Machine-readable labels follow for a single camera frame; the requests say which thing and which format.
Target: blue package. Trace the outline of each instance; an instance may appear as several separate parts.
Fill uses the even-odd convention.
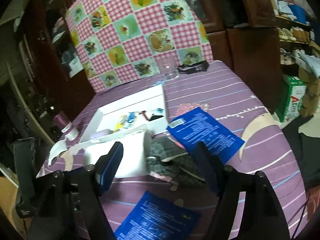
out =
[[[244,144],[241,138],[199,107],[173,119],[167,130],[191,156],[196,143],[202,141],[210,153],[217,155],[223,164]]]
[[[115,235],[118,240],[185,240],[199,216],[146,191]]]

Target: barcode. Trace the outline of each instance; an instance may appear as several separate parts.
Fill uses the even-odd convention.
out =
[[[171,129],[177,127],[178,125],[184,124],[186,121],[183,118],[177,119],[171,123],[169,123],[169,127]]]

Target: green and white box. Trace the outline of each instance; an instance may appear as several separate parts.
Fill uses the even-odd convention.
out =
[[[276,108],[280,122],[290,122],[299,116],[305,92],[306,85],[298,77],[283,77],[281,99]]]

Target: screw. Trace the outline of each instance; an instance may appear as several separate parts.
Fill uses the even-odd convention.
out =
[[[86,171],[93,171],[93,169],[94,169],[94,165],[93,165],[93,164],[89,164],[89,165],[87,165],[87,166],[85,167],[85,170],[86,170]]]
[[[257,171],[256,173],[260,178],[263,178],[265,176],[263,171]]]
[[[231,172],[233,170],[233,167],[230,166],[230,165],[224,165],[224,170],[228,171],[228,172]]]
[[[53,176],[54,176],[55,178],[60,177],[61,175],[62,175],[62,171],[56,171],[56,172],[53,174]]]

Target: white box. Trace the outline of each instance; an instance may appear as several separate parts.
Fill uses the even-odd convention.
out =
[[[130,112],[152,111],[156,108],[163,109],[164,117],[150,122],[147,120],[141,122],[140,118],[140,123],[135,124],[135,127],[133,128],[128,128],[99,138],[91,139],[91,136],[99,131],[105,129],[114,130],[119,118],[122,115]],[[140,130],[148,130],[154,135],[160,134],[167,131],[166,128],[168,126],[168,121],[166,116],[166,106],[162,85],[154,86],[130,96],[121,98],[97,109],[96,113],[85,129],[79,144],[82,145],[83,149],[86,149],[88,146],[91,146],[95,143],[116,140]]]

